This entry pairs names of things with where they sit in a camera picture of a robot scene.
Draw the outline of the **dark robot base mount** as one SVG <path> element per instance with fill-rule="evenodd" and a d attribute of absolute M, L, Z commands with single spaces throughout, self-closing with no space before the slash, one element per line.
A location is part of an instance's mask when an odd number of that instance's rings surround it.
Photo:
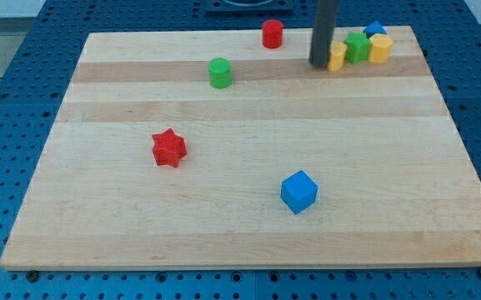
<path fill-rule="evenodd" d="M 206 14 L 289 13 L 294 0 L 204 0 Z"/>

